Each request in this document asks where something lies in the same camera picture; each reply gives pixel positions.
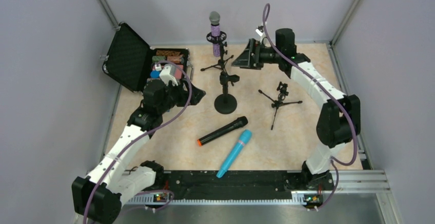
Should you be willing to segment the black orange-tipped microphone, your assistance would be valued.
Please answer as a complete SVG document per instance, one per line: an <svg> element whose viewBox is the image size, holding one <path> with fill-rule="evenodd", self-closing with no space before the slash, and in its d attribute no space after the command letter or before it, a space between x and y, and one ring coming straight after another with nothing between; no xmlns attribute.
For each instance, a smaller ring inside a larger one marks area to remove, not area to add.
<svg viewBox="0 0 435 224"><path fill-rule="evenodd" d="M197 140L197 144L199 146L203 146L209 142L212 142L213 140L216 140L220 137L222 137L225 134L228 134L229 132L232 132L236 129L242 128L248 124L248 119L245 116L238 117L236 120L230 122L229 124L199 138Z"/></svg>

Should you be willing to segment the purple glitter microphone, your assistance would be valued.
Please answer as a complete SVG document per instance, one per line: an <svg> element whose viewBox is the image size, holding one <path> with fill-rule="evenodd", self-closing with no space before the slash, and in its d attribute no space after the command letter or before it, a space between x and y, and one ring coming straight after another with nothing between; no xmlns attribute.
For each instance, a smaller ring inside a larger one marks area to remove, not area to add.
<svg viewBox="0 0 435 224"><path fill-rule="evenodd" d="M210 32L211 32L212 39L214 39L214 38L217 39L220 37L220 33L221 33L221 31L220 31L220 19L221 19L221 17L219 15L219 13L216 11L212 11L209 14L209 20L210 20L210 24L211 24L211 31ZM221 55L220 54L220 46L218 43L213 44L213 55L215 57L220 57L220 55Z"/></svg>

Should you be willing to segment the round base clip stand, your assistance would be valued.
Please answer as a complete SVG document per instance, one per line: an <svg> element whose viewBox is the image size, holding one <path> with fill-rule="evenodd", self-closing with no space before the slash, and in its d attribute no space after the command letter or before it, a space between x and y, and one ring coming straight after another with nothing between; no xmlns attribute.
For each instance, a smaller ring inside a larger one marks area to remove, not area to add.
<svg viewBox="0 0 435 224"><path fill-rule="evenodd" d="M223 93L216 97L214 101L215 109L221 114L230 114L237 108L236 98L229 94L228 83L237 83L240 80L238 75L229 75L227 72L220 73L220 84L223 88Z"/></svg>

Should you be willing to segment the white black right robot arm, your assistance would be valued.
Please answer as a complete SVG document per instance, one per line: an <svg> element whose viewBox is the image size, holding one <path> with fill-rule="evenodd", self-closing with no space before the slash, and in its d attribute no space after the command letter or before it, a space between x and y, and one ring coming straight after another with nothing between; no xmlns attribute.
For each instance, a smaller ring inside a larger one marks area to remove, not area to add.
<svg viewBox="0 0 435 224"><path fill-rule="evenodd" d="M346 143L361 131L361 104L356 95L335 88L314 67L311 59L299 53L295 34L290 28L275 32L275 44L267 46L264 26L256 29L259 39L251 38L244 51L231 64L233 67L260 70L265 64L277 64L291 80L299 84L320 109L316 133L320 143L303 162L295 182L314 189L328 182L331 161Z"/></svg>

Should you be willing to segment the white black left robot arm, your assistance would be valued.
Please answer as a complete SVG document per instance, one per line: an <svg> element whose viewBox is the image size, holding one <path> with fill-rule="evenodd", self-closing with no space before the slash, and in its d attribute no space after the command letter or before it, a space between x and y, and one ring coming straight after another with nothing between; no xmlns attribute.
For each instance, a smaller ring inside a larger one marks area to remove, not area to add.
<svg viewBox="0 0 435 224"><path fill-rule="evenodd" d="M206 95L191 83L187 74L181 80L170 75L171 67L175 65L166 64L158 79L144 85L143 99L130 115L117 142L93 170L73 181L73 206L83 223L113 223L130 199L154 185L156 163L147 161L129 175L125 170L154 133L177 118L174 116L164 123L164 113L174 107L185 111Z"/></svg>

